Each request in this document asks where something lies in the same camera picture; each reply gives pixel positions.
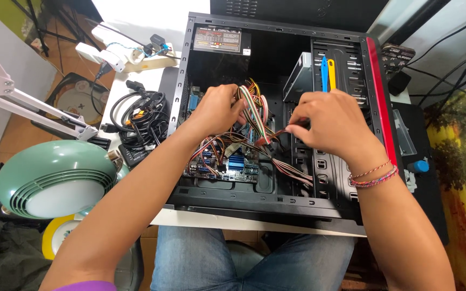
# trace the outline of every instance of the green wall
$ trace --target green wall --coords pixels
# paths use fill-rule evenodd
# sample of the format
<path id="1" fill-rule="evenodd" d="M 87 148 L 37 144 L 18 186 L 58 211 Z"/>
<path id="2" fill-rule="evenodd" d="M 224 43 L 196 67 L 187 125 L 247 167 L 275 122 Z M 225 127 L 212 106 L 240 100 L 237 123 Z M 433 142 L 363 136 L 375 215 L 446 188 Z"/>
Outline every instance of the green wall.
<path id="1" fill-rule="evenodd" d="M 23 7 L 27 7 L 26 0 L 17 0 Z M 32 0 L 35 12 L 40 11 L 41 0 Z M 21 29 L 26 15 L 10 0 L 0 0 L 0 20 L 19 38 L 25 39 Z"/>

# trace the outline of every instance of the computer case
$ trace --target computer case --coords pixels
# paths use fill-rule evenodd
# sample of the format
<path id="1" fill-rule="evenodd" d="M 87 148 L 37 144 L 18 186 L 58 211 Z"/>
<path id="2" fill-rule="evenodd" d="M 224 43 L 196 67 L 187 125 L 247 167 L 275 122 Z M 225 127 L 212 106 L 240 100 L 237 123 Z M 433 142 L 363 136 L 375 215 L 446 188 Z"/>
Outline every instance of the computer case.
<path id="1" fill-rule="evenodd" d="M 241 30 L 249 35 L 248 54 L 194 49 L 198 27 Z M 384 70 L 379 63 L 379 44 L 366 33 L 279 23 L 248 17 L 190 12 L 181 63 L 173 97 L 169 134 L 184 122 L 191 84 L 206 89 L 221 82 L 242 84 L 253 78 L 276 117 L 275 130 L 288 124 L 294 102 L 283 102 L 283 89 L 303 52 L 311 53 L 313 89 L 321 90 L 317 59 L 326 55 L 337 64 L 337 87 L 350 95 L 365 96 L 360 104 L 368 126 L 385 145 L 393 164 L 403 168 Z M 282 135 L 287 149 L 278 158 L 315 177 L 313 189 L 281 175 L 260 156 L 257 184 L 210 181 L 182 177 L 167 204 L 175 209 L 212 214 L 241 213 L 237 217 L 266 221 L 306 219 L 362 225 L 357 190 L 348 183 L 350 170 L 339 157 L 308 148 L 292 135 Z"/>

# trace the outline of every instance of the bracelet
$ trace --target bracelet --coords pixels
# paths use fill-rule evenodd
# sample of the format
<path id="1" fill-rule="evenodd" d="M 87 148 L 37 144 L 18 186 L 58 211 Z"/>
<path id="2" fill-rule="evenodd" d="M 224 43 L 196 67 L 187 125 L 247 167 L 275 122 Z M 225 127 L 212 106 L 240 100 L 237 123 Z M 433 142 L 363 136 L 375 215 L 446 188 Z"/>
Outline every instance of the bracelet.
<path id="1" fill-rule="evenodd" d="M 385 164 L 383 164 L 383 165 L 381 165 L 381 166 L 379 166 L 379 167 L 377 167 L 377 168 L 375 168 L 375 169 L 373 169 L 373 170 L 371 170 L 371 171 L 369 171 L 369 172 L 366 172 L 366 173 L 361 174 L 361 175 L 354 176 L 353 178 L 359 178 L 359 177 L 361 177 L 361 176 L 368 175 L 369 173 L 372 173 L 372 172 L 375 172 L 375 171 L 377 171 L 377 170 L 379 170 L 379 169 L 382 169 L 383 167 L 385 167 L 385 166 L 386 166 L 387 164 L 389 164 L 390 162 L 392 162 L 392 160 L 389 160 L 389 161 L 386 162 Z"/>
<path id="2" fill-rule="evenodd" d="M 369 188 L 373 187 L 375 185 L 379 185 L 382 182 L 386 182 L 387 180 L 393 178 L 396 174 L 398 174 L 398 168 L 397 166 L 393 165 L 393 169 L 389 171 L 385 176 L 382 178 L 378 178 L 373 181 L 368 181 L 368 182 L 356 182 L 353 180 L 353 177 L 349 177 L 348 181 L 350 183 L 350 186 L 357 187 L 357 188 Z"/>

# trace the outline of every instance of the hand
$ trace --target hand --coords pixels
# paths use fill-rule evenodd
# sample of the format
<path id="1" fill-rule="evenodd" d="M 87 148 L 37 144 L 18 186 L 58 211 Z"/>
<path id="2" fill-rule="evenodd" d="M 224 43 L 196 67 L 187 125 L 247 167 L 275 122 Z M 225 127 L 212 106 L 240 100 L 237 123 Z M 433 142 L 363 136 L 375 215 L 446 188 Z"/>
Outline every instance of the hand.
<path id="1" fill-rule="evenodd" d="M 354 175 L 388 161 L 384 146 L 366 125 L 353 96 L 337 89 L 330 93 L 304 93 L 289 124 L 303 117 L 310 118 L 310 130 L 288 125 L 286 131 L 311 148 L 339 156 Z"/>
<path id="2" fill-rule="evenodd" d="M 245 124 L 242 113 L 245 103 L 236 102 L 233 97 L 237 88 L 235 84 L 208 88 L 188 121 L 194 122 L 207 136 L 228 131 L 236 121 Z"/>

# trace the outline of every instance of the green lamp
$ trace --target green lamp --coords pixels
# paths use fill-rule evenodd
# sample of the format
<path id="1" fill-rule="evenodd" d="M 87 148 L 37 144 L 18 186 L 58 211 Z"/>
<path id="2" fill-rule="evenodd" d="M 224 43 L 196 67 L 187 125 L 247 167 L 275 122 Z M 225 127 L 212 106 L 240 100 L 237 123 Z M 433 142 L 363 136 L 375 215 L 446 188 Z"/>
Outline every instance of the green lamp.
<path id="1" fill-rule="evenodd" d="M 31 219 L 66 216 L 94 206 L 117 182 L 118 151 L 79 140 L 58 140 L 25 149 L 0 171 L 0 202 Z"/>

